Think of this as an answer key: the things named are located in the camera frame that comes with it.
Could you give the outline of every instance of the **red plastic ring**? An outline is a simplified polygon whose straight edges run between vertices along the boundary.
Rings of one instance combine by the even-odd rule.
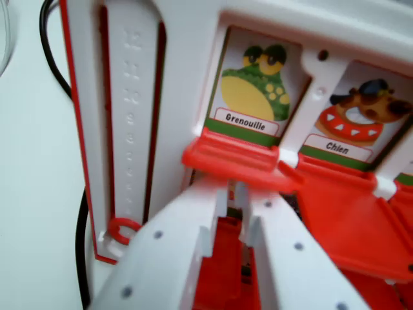
[[[135,221],[132,221],[129,218],[111,218],[109,221],[109,226],[108,226],[108,232],[109,235],[115,239],[117,242],[128,245],[130,238],[122,236],[119,233],[119,230],[123,227],[128,227],[133,229],[134,231],[140,230],[142,227],[140,224],[136,223]]]

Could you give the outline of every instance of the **black cable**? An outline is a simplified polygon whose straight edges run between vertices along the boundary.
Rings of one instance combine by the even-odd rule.
[[[86,309],[90,305],[90,293],[86,273],[85,258],[85,233],[88,211],[88,200],[86,198],[86,190],[84,190],[82,201],[80,203],[79,215],[77,216],[75,237],[77,281],[79,282],[80,297],[82,300],[83,309]]]
[[[40,9],[39,17],[39,31],[41,45],[43,47],[43,52],[45,52],[47,63],[52,71],[53,75],[57,79],[57,82],[62,86],[63,90],[66,92],[67,96],[72,99],[72,89],[66,82],[64,77],[61,75],[59,69],[57,68],[52,51],[49,46],[49,41],[47,38],[47,19],[53,9],[52,3],[54,0],[45,0]],[[76,236],[75,236],[75,256],[76,256],[76,271],[77,271],[77,281],[79,283],[80,297],[82,301],[83,309],[86,309],[90,305],[90,293],[88,286],[88,278],[86,274],[86,258],[85,258],[85,233],[86,233],[86,221],[88,218],[88,202],[86,198],[86,190],[83,191],[82,200],[80,203],[79,214],[77,216],[76,224]]]
[[[65,78],[61,75],[59,69],[56,66],[56,63],[54,62],[52,50],[50,49],[49,40],[47,38],[47,19],[53,1],[54,0],[45,0],[43,2],[43,5],[41,6],[39,18],[40,40],[50,70],[59,82],[60,86],[62,86],[63,90],[66,92],[67,96],[69,96],[69,98],[72,99],[72,90],[70,89],[70,86],[66,82]]]

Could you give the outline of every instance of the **cartoon dog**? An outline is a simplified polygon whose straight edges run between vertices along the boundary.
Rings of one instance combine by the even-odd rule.
[[[384,79],[350,89],[349,95],[332,95],[333,105],[325,109],[316,127],[329,138],[345,143],[371,146],[379,138],[384,124],[412,113],[413,104],[396,99]]]

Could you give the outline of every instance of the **frog illustration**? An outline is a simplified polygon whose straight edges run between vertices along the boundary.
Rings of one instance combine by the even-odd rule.
[[[281,80],[281,69],[287,60],[283,46],[276,44],[262,49],[248,47],[243,68],[226,69],[222,73],[221,92],[228,107],[268,121],[288,118],[290,98]]]

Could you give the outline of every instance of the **frog's yellow eyes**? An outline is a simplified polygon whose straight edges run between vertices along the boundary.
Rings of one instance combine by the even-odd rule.
[[[286,60],[285,49],[279,44],[271,45],[264,50],[259,59],[259,70],[265,75],[272,76],[281,70]]]
[[[263,53],[263,49],[260,46],[254,45],[248,47],[244,53],[243,65],[244,67],[253,65],[254,63],[259,63],[259,58]]]

